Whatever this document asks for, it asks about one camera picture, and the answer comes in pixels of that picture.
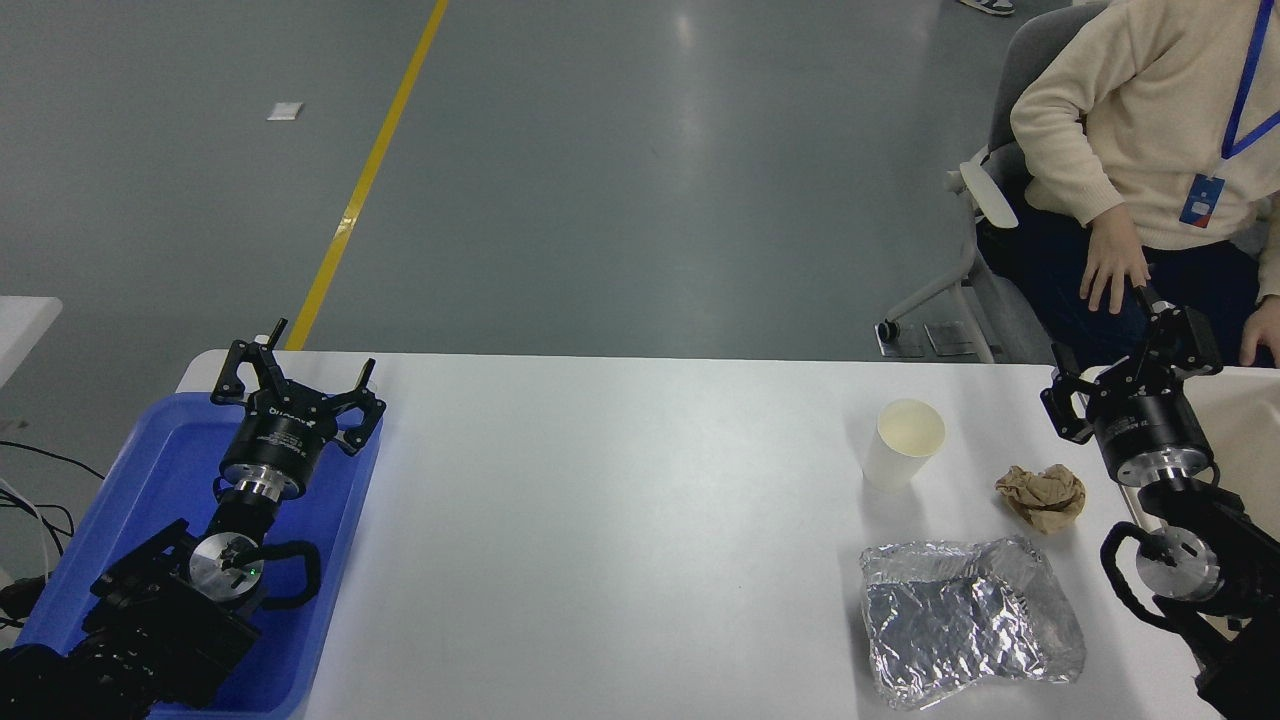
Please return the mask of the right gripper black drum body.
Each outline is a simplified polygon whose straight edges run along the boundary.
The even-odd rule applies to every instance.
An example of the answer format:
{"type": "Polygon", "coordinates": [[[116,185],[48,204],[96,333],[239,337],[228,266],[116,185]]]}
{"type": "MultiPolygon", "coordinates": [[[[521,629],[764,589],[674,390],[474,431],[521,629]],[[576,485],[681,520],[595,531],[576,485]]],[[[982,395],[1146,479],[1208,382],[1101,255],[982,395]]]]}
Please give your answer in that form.
{"type": "Polygon", "coordinates": [[[1157,471],[1210,466],[1210,442],[1185,395],[1184,377],[1139,386],[1092,380],[1091,424],[1110,471],[1157,471]]]}

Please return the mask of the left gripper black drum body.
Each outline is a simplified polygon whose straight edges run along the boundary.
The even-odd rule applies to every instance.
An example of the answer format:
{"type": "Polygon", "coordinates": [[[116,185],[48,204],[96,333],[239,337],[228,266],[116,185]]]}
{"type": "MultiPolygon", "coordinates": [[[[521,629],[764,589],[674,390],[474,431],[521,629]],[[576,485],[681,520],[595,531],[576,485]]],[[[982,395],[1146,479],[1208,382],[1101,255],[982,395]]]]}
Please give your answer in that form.
{"type": "Polygon", "coordinates": [[[253,468],[269,468],[285,478],[289,489],[306,489],[325,445],[337,433],[337,416],[317,391],[269,389],[246,401],[244,420],[220,461],[220,474],[238,482],[253,468]]]}

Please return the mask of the person's left hand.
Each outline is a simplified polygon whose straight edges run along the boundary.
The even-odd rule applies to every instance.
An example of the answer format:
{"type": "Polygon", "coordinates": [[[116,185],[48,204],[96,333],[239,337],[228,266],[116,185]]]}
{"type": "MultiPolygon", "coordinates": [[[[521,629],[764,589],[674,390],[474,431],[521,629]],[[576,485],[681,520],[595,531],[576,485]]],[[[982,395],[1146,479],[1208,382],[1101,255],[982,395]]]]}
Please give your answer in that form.
{"type": "Polygon", "coordinates": [[[1277,368],[1279,296],[1266,295],[1247,318],[1238,352],[1240,366],[1277,368]]]}

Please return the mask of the person's right hand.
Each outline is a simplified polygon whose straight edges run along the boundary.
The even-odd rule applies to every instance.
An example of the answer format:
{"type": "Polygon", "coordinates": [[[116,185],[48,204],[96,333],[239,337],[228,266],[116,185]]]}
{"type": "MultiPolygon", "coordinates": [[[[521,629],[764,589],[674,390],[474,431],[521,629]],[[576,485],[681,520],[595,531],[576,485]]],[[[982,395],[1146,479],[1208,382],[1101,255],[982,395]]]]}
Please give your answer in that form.
{"type": "Polygon", "coordinates": [[[1089,241],[1079,296],[1091,313],[1106,306],[1117,315],[1126,288],[1149,283],[1149,270],[1137,225],[1126,204],[1102,211],[1088,223],[1089,241]]]}

